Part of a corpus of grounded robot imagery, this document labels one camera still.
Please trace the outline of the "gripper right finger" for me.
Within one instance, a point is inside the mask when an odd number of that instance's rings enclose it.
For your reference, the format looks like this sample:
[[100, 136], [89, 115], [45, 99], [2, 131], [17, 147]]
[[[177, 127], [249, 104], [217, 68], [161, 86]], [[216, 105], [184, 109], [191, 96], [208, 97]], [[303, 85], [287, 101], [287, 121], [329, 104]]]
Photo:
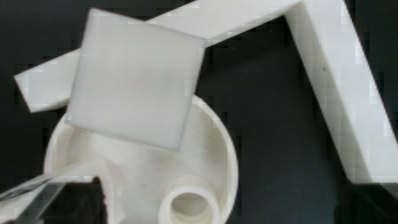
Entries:
[[398, 183], [342, 187], [340, 224], [398, 224]]

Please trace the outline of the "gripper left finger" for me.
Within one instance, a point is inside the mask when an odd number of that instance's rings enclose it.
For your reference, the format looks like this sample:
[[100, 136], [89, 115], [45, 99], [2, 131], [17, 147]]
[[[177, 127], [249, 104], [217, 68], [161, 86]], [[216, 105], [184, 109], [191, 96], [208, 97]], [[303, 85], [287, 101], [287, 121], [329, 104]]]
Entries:
[[50, 183], [20, 215], [0, 224], [107, 224], [100, 178], [84, 182]]

